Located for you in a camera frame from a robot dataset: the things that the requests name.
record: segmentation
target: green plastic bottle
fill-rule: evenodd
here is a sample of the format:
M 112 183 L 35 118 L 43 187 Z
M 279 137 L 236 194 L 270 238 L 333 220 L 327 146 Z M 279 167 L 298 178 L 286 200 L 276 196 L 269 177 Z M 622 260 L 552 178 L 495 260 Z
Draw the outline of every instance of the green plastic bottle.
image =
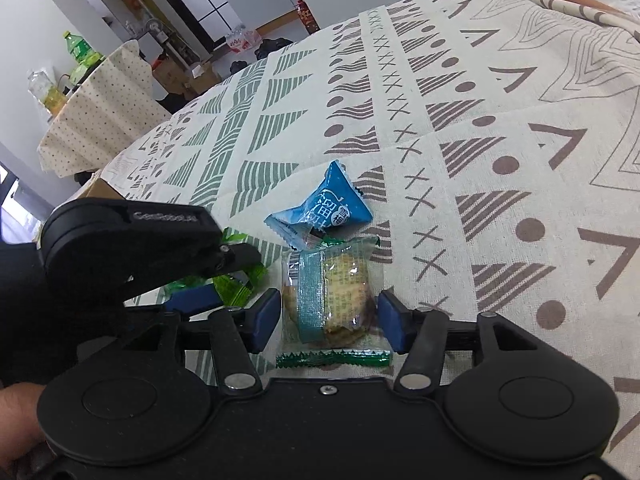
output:
M 102 54 L 92 49 L 91 45 L 82 36 L 76 36 L 66 31 L 64 37 L 66 39 L 66 49 L 79 64 L 89 68 L 102 59 Z

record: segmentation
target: blue candy wrapper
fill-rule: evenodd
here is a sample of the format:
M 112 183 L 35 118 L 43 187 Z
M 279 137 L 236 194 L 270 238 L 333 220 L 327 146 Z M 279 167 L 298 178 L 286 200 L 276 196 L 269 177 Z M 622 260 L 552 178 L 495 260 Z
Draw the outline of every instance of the blue candy wrapper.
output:
M 337 160 L 326 172 L 320 186 L 303 204 L 264 219 L 264 223 L 277 232 L 287 244 L 302 251 L 313 248 L 312 228 L 325 231 L 328 227 L 371 222 L 373 215 L 353 187 Z

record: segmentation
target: patterned tablecloth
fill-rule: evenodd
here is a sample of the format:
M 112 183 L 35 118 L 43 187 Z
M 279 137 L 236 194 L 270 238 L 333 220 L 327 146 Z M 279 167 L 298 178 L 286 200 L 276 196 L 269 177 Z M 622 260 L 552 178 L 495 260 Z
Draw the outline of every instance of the patterned tablecloth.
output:
M 127 41 L 87 78 L 40 141 L 43 170 L 57 176 L 103 168 L 169 114 L 152 98 L 151 66 Z
M 339 158 L 374 213 L 360 232 L 381 240 L 375 292 L 460 320 L 499 312 L 601 375 L 621 405 L 606 458 L 637 478 L 640 44 L 605 20 L 560 0 L 372 9 L 212 88 L 103 177 L 130 199 L 205 206 L 270 264 L 284 247 L 263 219 Z M 278 344 L 256 361 L 267 376 Z M 210 375 L 206 354 L 194 366 Z

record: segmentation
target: human hand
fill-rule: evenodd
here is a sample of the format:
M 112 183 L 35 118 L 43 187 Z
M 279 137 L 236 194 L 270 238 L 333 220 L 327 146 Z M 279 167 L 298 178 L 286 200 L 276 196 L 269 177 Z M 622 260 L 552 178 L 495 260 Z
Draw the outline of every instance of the human hand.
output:
M 0 467 L 10 473 L 12 463 L 43 442 L 36 406 L 44 386 L 18 383 L 0 390 Z

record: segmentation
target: metal rivet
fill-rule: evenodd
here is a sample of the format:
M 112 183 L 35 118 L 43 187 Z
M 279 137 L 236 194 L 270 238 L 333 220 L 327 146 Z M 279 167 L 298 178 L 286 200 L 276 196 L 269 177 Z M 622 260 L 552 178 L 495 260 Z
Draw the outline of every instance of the metal rivet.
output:
M 255 384 L 255 377 L 249 374 L 231 374 L 225 377 L 225 384 L 232 390 L 245 390 Z
M 338 388 L 325 384 L 324 386 L 320 386 L 320 393 L 323 395 L 335 395 L 338 393 Z
M 400 377 L 400 384 L 407 390 L 422 390 L 431 386 L 431 379 L 422 374 L 407 374 Z

